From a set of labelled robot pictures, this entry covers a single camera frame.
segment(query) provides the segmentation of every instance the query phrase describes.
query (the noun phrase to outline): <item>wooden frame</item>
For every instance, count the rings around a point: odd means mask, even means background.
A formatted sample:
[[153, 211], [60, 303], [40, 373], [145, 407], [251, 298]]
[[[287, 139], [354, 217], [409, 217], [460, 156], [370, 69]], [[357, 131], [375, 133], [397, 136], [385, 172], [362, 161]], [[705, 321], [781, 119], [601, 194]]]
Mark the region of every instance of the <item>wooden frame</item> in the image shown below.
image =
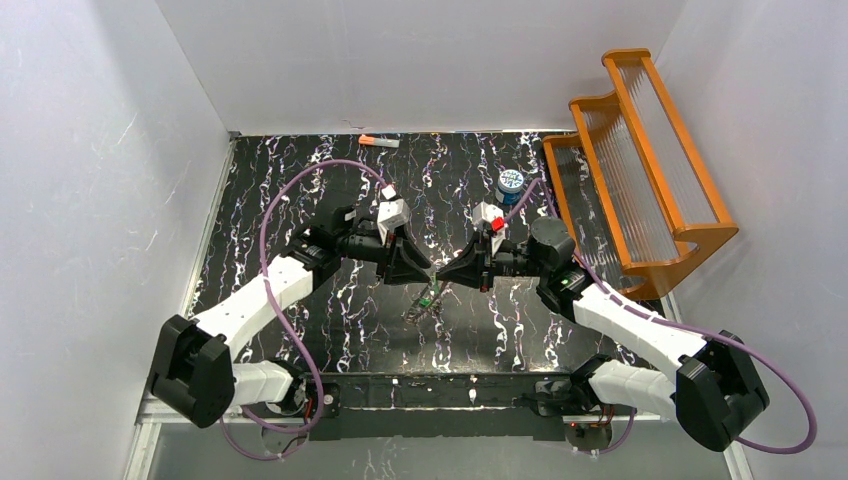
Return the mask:
[[[621, 260], [622, 273], [645, 279], [643, 283], [636, 287], [623, 290], [623, 293], [636, 300], [659, 298], [671, 291], [695, 268], [724, 245], [727, 240], [739, 231], [739, 228], [733, 223], [712, 178], [707, 172], [706, 166], [695, 148], [694, 141], [683, 124], [680, 113], [674, 106], [671, 96], [668, 94], [665, 85], [659, 77], [659, 72], [651, 61], [650, 52], [646, 49], [611, 50], [604, 54], [602, 63], [612, 80], [613, 91], [599, 97], [580, 97], [571, 101], [569, 106], [577, 125], [577, 133], [554, 135], [544, 138], [543, 143], [545, 155], [547, 156], [548, 169], [554, 180], [554, 193], [560, 205], [562, 218], [568, 227], [569, 233], [574, 238], [577, 238], [574, 235], [575, 227], [567, 208], [566, 192], [559, 181], [559, 169], [556, 165], [556, 158], [554, 157], [554, 148], [583, 148], [595, 188], [601, 201], [601, 206], [609, 223], [612, 234], [611, 240]], [[692, 167], [692, 171], [701, 185], [702, 193], [705, 195], [707, 202], [715, 214], [715, 223], [687, 224], [684, 222], [683, 215], [668, 186], [665, 174], [657, 161], [656, 153], [651, 146], [651, 141], [648, 138], [642, 120], [639, 118], [633, 99], [630, 97], [624, 79], [618, 70], [620, 65], [638, 65], [644, 68], [666, 114], [666, 118], [670, 122], [680, 146]], [[587, 113], [596, 111], [606, 111], [608, 113], [609, 109], [615, 109], [617, 113], [624, 117], [627, 130], [639, 155], [642, 167], [647, 174], [654, 198], [665, 219], [669, 235], [677, 247], [678, 256], [676, 258], [652, 262], [634, 262], [632, 260], [632, 255], [628, 251], [618, 215], [610, 198], [609, 190], [607, 189], [592, 137], [589, 134], [589, 127], [584, 118], [584, 115]], [[600, 128], [603, 130], [610, 126], [604, 125]], [[696, 246], [690, 249], [689, 244]]]

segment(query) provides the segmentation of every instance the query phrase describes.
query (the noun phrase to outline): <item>black marble surface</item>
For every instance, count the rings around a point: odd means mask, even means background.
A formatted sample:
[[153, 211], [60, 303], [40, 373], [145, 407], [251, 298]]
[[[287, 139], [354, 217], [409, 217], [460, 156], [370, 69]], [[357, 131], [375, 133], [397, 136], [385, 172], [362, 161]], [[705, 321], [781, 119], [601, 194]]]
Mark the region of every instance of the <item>black marble surface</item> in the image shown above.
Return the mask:
[[[470, 210], [494, 203], [500, 170], [522, 171], [529, 183], [546, 175], [537, 133], [387, 135], [400, 148], [364, 147], [356, 135], [242, 137], [217, 213], [197, 284], [193, 313], [211, 308], [259, 272], [259, 225], [265, 206], [305, 166], [330, 158], [363, 162], [393, 183], [412, 208], [410, 232], [434, 262], [458, 253], [472, 233]], [[285, 242], [309, 218], [327, 189], [359, 192], [361, 209], [376, 213], [375, 182], [358, 170], [333, 167], [307, 176], [284, 199], [269, 226], [269, 247]], [[508, 238], [523, 241], [546, 215], [540, 195], [516, 215]], [[384, 286], [374, 266], [345, 261], [336, 276], [287, 310], [319, 367], [336, 372], [568, 372], [597, 352], [631, 363], [630, 352], [599, 333], [551, 314], [530, 279], [498, 279], [483, 294], [450, 288], [417, 326], [403, 317], [422, 285]], [[241, 361], [282, 357], [304, 365], [279, 322], [269, 324]]]

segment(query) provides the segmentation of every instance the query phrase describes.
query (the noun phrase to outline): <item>red button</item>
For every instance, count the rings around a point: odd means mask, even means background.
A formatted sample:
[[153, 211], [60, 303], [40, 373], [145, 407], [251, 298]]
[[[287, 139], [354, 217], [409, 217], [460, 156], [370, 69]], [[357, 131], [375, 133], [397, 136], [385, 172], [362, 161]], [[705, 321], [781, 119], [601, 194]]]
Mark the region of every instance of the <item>red button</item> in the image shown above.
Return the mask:
[[498, 217], [492, 220], [492, 230], [499, 231], [504, 227], [503, 217]]

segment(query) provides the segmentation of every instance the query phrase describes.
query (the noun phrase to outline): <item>can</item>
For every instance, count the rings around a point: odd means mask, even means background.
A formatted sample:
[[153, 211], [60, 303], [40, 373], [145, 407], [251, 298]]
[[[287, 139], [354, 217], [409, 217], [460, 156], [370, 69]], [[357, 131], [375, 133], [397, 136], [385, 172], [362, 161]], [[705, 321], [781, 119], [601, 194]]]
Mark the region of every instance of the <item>can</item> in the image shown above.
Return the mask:
[[504, 170], [498, 176], [498, 190], [495, 198], [504, 205], [515, 205], [524, 190], [524, 175], [518, 170]]

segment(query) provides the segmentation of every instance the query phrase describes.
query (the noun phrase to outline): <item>white lid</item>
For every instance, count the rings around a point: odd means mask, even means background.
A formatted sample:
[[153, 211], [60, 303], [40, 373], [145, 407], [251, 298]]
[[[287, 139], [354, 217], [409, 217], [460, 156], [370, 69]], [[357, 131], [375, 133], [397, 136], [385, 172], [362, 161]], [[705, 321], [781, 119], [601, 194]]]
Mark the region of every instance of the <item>white lid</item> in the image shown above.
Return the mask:
[[518, 170], [504, 170], [498, 176], [498, 189], [504, 193], [518, 193], [524, 188], [524, 175]]

